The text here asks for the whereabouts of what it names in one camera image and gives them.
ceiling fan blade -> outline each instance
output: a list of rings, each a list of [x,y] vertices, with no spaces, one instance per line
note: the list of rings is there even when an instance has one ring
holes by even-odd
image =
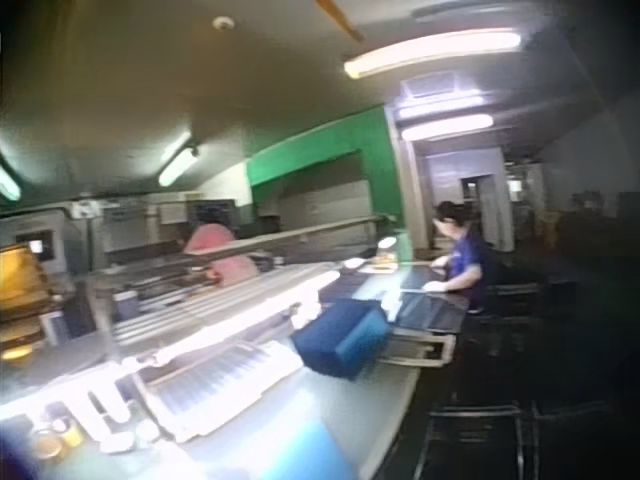
[[[363,42],[364,35],[362,35],[349,21],[340,7],[338,7],[333,0],[316,0],[316,4],[329,15],[334,22],[351,38],[356,42]]]

glove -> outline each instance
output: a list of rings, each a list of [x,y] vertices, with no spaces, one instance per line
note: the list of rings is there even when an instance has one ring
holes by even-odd
[[[428,282],[422,286],[425,292],[442,293],[447,291],[446,282]]]

person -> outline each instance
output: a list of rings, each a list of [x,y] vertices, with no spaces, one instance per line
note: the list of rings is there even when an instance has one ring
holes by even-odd
[[[422,289],[426,292],[460,292],[469,298],[470,310],[482,309],[488,273],[487,246],[471,228],[466,206],[442,202],[435,213],[436,227],[455,240],[455,245],[450,255],[431,263],[432,268],[447,269],[447,279],[428,282]]]

blue container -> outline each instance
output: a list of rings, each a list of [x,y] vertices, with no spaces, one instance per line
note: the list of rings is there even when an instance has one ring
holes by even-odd
[[[375,358],[390,333],[380,302],[341,299],[291,339],[311,370],[352,379]]]

